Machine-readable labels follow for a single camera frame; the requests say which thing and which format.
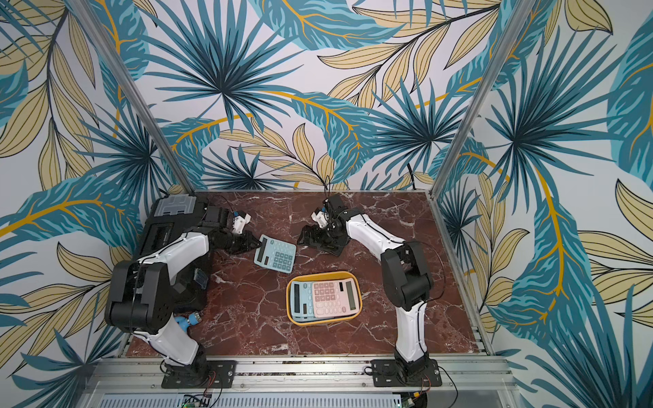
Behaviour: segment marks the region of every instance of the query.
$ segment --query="blue calculator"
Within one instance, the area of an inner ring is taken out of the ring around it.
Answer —
[[[293,270],[297,246],[275,240],[267,235],[261,235],[260,241],[261,246],[254,254],[254,263],[263,268],[289,274]]]
[[[290,288],[290,314],[296,322],[314,322],[313,282],[293,282]]]

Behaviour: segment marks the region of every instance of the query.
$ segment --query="cable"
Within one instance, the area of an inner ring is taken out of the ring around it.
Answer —
[[[456,398],[454,398],[454,399],[453,399],[453,402],[452,402],[452,403],[447,407],[447,408],[451,408],[451,407],[453,407],[453,405],[456,403],[456,400],[458,399],[458,387],[456,386],[456,383],[453,382],[453,378],[451,378],[451,376],[449,375],[449,373],[447,373],[447,370],[446,370],[444,367],[442,367],[442,366],[440,366],[439,368],[440,368],[442,371],[444,371],[445,374],[447,374],[447,377],[449,377],[449,380],[451,381],[451,384],[453,384],[453,388],[455,388],[455,390],[456,390]]]

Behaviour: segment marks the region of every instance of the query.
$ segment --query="yellow tray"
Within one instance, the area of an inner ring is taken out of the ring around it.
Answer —
[[[339,281],[339,280],[349,279],[349,278],[354,279],[354,282],[356,283],[356,291],[358,292],[358,304],[360,305],[360,308],[358,309],[358,313],[356,313],[353,316],[336,317],[335,319],[327,319],[327,320],[305,322],[305,323],[299,323],[293,319],[293,317],[290,314],[290,285],[292,285],[293,282]],[[358,285],[358,280],[354,275],[346,271],[323,272],[321,274],[313,274],[313,275],[301,275],[291,279],[291,281],[288,282],[288,286],[286,287],[286,313],[288,314],[288,319],[290,319],[290,321],[295,323],[297,326],[313,326],[314,324],[328,324],[328,323],[335,323],[335,322],[343,322],[355,318],[360,314],[362,310],[363,310],[363,299],[360,296],[360,287]]]

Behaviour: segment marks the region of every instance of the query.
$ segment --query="metal vent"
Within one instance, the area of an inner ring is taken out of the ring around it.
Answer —
[[[106,394],[99,408],[178,408],[183,394]],[[398,408],[393,394],[223,393],[214,408]]]

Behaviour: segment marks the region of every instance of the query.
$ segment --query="wall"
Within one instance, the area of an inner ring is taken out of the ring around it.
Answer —
[[[140,12],[100,2],[138,78]],[[1,405],[68,407],[119,346],[103,320],[112,267],[170,179],[64,2],[3,1],[0,16]]]
[[[527,406],[650,407],[653,5],[553,3],[439,205]]]
[[[137,84],[199,189],[426,188],[515,0],[445,4],[152,1]]]

